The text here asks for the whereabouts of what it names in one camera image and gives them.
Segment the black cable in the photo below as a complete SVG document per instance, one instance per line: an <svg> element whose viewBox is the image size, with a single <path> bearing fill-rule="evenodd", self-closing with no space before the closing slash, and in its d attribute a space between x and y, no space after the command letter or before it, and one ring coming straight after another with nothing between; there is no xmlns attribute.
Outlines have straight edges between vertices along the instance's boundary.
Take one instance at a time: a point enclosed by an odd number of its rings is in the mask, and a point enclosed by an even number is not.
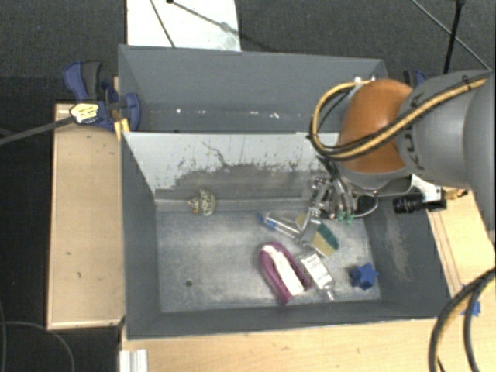
<svg viewBox="0 0 496 372"><path fill-rule="evenodd" d="M494 278L495 272L493 270L492 274L487 275L475 288L470 302L465 311L465 319L463 320L463 344L465 345L465 354L467 355L467 360L470 365L470 369L473 372L478 372L479 368L474 356L474 349L472 348L472 314L474 313L475 305L477 304L477 299L481 296L482 291L489 285L491 280Z"/></svg>
<svg viewBox="0 0 496 372"><path fill-rule="evenodd" d="M444 30L446 33L448 33L449 35L451 34L450 30L445 27L434 15L432 15L429 11L427 11L419 2L417 2L416 0L410 0L413 4L415 4L417 6L418 9L420 9L424 14L426 14L437 26L439 26L442 30ZM479 58L479 56L473 52L469 47L468 45L466 45L461 39L459 39L458 37L455 37L455 40L458 42L459 45L461 45L465 51L467 51L470 55L472 55L472 57L474 57L477 62L479 62L479 64L481 64L482 66L484 66L484 68L488 69L489 71L491 71L492 69L482 60Z"/></svg>
<svg viewBox="0 0 496 372"><path fill-rule="evenodd" d="M45 133L46 131L51 131L52 129L63 127L73 122L74 122L74 118L70 116L70 117L66 117L65 119L57 120L56 122L51 122L50 124L45 124L44 126L28 129L27 131L23 131L21 133L15 133L14 135L9 135L6 136L5 138L1 138L0 146L5 145L6 143L14 142L15 140L27 138L28 136L33 136L39 133Z"/></svg>
<svg viewBox="0 0 496 372"><path fill-rule="evenodd" d="M475 76L475 77L472 77L470 79L463 79L462 81L460 81L459 83L456 83L454 85L451 85L450 87L447 87L447 88L444 88L442 91L439 91L439 92L436 92L435 94L431 95L430 97L428 97L427 99L419 102L417 101L415 106L413 107L414 109L418 109L420 108L422 105L424 105L425 103L429 102L430 100L448 92L448 91L451 91L455 88L458 88L458 87L461 87L463 85L465 85L467 82L473 82L473 81L478 81L478 80L481 80L483 78L487 78L488 74L482 74L482 75L478 75L478 76ZM433 109L435 109L436 107L438 107L440 105L437 105L437 106L433 106L430 110L428 110L426 113L428 112L431 112ZM385 138L382 140L382 142L380 142L379 144L377 144L376 146L374 146L373 148L369 149L369 150L365 150L363 151L362 153L358 153L358 154L354 154L353 156L351 157L340 157L340 158L335 158L334 155L335 154L338 154L338 153L342 153L342 152L345 152L345 151L349 151L349 150L352 150L354 147L356 146L359 146L365 142L368 142L369 140L372 140L373 138L377 137L377 136L380 136L382 135L383 133L385 133L386 131L388 131L392 126L395 126L399 121L401 121L402 119L404 119L407 115L410 115L412 113L411 110L407 110L406 112L404 112L402 115L399 115L395 120L391 121L390 123L388 123L385 127L379 129L378 131L374 132L374 133L371 133L367 136L363 136L359 139L356 139L352 142L348 142L348 143L345 143L343 145L339 145L339 146L327 146L330 150L323 150L323 149L320 149L317 147L317 145L315 145L314 142L312 142L312 145L317 149L317 151L324 157L326 158L331 158L331 159L334 159L334 160L339 160L339 161L347 161L347 160L353 160L357 157L360 157L360 156L363 156L364 154L367 154L367 153L370 153L371 151L373 150L376 150L377 148L381 147L382 145L384 145L385 143L389 142L391 139L393 139L397 134L392 134L390 135L389 137ZM411 126L413 124L415 124L417 121L419 121L422 117L424 117L424 115L421 115L419 116L418 118L412 120L408 126Z"/></svg>
<svg viewBox="0 0 496 372"><path fill-rule="evenodd" d="M62 336L60 336L58 333L49 331L48 329L46 329L41 325L34 324L32 322L6 321L5 314L3 312L3 305L1 301L0 301L0 325L2 325L2 364L0 366L0 372L5 372L5 368L7 364L7 326L15 326L15 327L21 326L26 328L38 329L43 333L48 333L49 335L54 336L62 344L62 346L64 346L65 350L67 351L67 355L71 360L71 372L76 371L76 361L74 359L74 354L72 353L71 348L69 347L69 345Z"/></svg>
<svg viewBox="0 0 496 372"><path fill-rule="evenodd" d="M465 0L456 0L456 11L455 18L453 20L453 25L451 26L451 33L449 35L448 50L446 52L446 60L444 61L443 73L447 74L450 71L451 56L453 55L453 47L455 45L456 31L458 30L458 23L460 21L460 16L462 14L462 8L465 4Z"/></svg>
<svg viewBox="0 0 496 372"><path fill-rule="evenodd" d="M321 127L322 127L322 124L324 123L324 121L329 117L329 114L331 114L331 112L334 110L334 108L339 105L339 103L344 99L346 98L349 94L350 94L351 90L349 91L346 91L343 95L341 95L341 97L332 104L332 106L329 108L329 110L325 113L325 115L322 117L320 123L319 123L319 126L317 127L317 131L320 131Z"/></svg>
<svg viewBox="0 0 496 372"><path fill-rule="evenodd" d="M169 40L170 46L172 48L175 48L176 45L172 41L171 35L167 31L167 29L166 29L166 27L164 25L164 22L162 21L162 18L160 17L160 14L158 13L157 7L155 6L155 3L153 2L153 0L150 0L150 4L152 5L153 10L155 11L155 15L157 16L158 22L160 22L160 26L162 26L162 30L164 31L165 36L167 37L167 40Z"/></svg>
<svg viewBox="0 0 496 372"><path fill-rule="evenodd" d="M439 314L434 329L432 330L431 338L429 341L429 371L436 372L436 362L438 361L438 345L443 332L443 328L448 321L448 318L456 311L456 307L468 298L473 292L478 288L481 282L486 280L491 280L494 278L496 270L493 268L486 271L484 274L470 282L464 289L462 289L449 303L444 307L444 309Z"/></svg>
<svg viewBox="0 0 496 372"><path fill-rule="evenodd" d="M441 360L439 358L437 359L437 365L438 365L439 369L441 370L441 372L446 372L446 369L444 369L443 363L441 362Z"/></svg>

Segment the blue clamp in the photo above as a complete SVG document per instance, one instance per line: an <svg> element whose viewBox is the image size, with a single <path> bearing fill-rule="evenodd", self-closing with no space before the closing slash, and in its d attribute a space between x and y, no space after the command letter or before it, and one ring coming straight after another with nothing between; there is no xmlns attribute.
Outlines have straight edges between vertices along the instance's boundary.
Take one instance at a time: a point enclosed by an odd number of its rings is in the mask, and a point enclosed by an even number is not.
<svg viewBox="0 0 496 372"><path fill-rule="evenodd" d="M119 94L113 88L110 81L102 81L100 84L105 93L105 101L97 100L99 62L80 61L73 62L64 69L64 82L74 94L77 103L91 100L98 105L98 119L91 122L92 126L99 126L112 132L114 130L115 119L111 115L112 110L122 110L127 108L127 119L129 128L136 131L140 125L141 107L137 94L126 94L121 101Z"/></svg>
<svg viewBox="0 0 496 372"><path fill-rule="evenodd" d="M69 91L76 97L76 102L83 102L89 99L82 75L83 63L73 62L64 69L64 82Z"/></svg>
<svg viewBox="0 0 496 372"><path fill-rule="evenodd" d="M460 315L465 315L465 313L467 312L467 310L463 310ZM472 310L472 315L474 317L478 317L479 314L481 313L481 304L479 301L477 301L475 303L475 306L474 306L474 309Z"/></svg>
<svg viewBox="0 0 496 372"><path fill-rule="evenodd" d="M376 271L372 264L366 263L361 267L355 267L349 272L353 287L360 287L366 290L374 285L379 272Z"/></svg>

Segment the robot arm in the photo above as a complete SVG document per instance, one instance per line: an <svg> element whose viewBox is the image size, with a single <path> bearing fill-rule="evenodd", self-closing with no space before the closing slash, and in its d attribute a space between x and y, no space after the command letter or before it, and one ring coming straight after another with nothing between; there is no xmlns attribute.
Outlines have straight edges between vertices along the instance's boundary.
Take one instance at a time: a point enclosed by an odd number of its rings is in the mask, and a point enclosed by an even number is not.
<svg viewBox="0 0 496 372"><path fill-rule="evenodd" d="M331 181L339 179L355 207L365 196L388 195L430 206L443 201L441 186L470 188L494 243L494 73L447 74L414 90L392 80L336 89L356 86L336 145L322 144L317 130L334 89L322 96L312 120L310 139ZM413 186L424 195L412 194ZM439 197L429 198L425 189Z"/></svg>

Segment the gray carpet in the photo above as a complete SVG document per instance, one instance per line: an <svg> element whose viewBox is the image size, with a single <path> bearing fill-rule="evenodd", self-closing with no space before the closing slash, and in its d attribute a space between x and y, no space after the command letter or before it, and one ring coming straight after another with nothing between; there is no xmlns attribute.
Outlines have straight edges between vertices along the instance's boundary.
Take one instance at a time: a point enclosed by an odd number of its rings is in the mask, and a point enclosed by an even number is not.
<svg viewBox="0 0 496 372"><path fill-rule="evenodd" d="M449 28L453 0L419 0ZM0 127L49 122L71 98L61 71L100 60L117 73L126 35L125 0L0 0ZM392 78L404 69L440 74L448 35L409 0L236 0L244 50L384 59ZM459 36L494 68L496 0L467 0ZM460 46L452 69L479 68ZM0 149L0 300L8 320L43 324L50 219L50 135ZM78 371L115 368L115 329L64 334ZM69 370L46 336L9 330L9 371Z"/></svg>

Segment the power cord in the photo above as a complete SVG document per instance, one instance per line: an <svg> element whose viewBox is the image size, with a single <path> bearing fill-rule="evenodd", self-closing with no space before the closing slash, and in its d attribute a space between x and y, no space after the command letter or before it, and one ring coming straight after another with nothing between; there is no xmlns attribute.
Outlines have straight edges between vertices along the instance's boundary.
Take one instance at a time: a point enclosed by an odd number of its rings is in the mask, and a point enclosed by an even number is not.
<svg viewBox="0 0 496 372"><path fill-rule="evenodd" d="M433 14L431 14L427 9L422 6L417 0L410 0L412 1L413 4L415 4L418 9L420 9L424 14L426 14L437 26L439 26L442 30L444 30L446 33L451 35L451 30L449 30L446 26L444 26ZM489 71L492 71L492 69L482 60L479 58L479 56L472 51L471 48L468 47L458 36L454 38L464 49L467 51L472 57L474 57L479 64L484 66L484 68L488 69Z"/></svg>
<svg viewBox="0 0 496 372"><path fill-rule="evenodd" d="M60 343L62 343L62 346L64 346L69 358L71 359L71 372L76 372L76 361L74 359L74 354L72 353L71 348L64 340L64 338L60 336L58 333L49 331L43 326L34 324L32 322L6 321L5 314L3 312L3 305L1 301L0 301L0 319L1 319L0 325L2 325L2 363L0 364L0 372L5 372L5 368L7 365L7 326L37 329L39 331L42 331L43 333L48 333L54 336Z"/></svg>
<svg viewBox="0 0 496 372"><path fill-rule="evenodd" d="M164 22L162 21L162 18L160 17L160 14L158 13L157 7L155 6L155 3L153 0L150 0L150 4L152 5L152 9L155 11L155 15L157 16L158 22L160 22L160 26L162 26L162 30L164 31L165 36L167 37L167 40L169 40L170 46L172 48L175 48L176 45L172 41L171 35L167 31L167 28L164 25Z"/></svg>
<svg viewBox="0 0 496 372"><path fill-rule="evenodd" d="M441 336L448 325L448 321L456 313L459 312L460 304L471 296L469 307L465 312L465 319L463 321L463 341L465 344L465 351L469 361L470 368L473 372L478 372L477 364L475 362L474 352L472 350L470 338L470 326L472 321L472 312L477 303L477 299L481 292L494 280L496 269L486 271L484 274L469 283L462 289L441 311L439 317L432 330L431 339L429 342L429 371L436 372L436 362L439 363L439 342Z"/></svg>

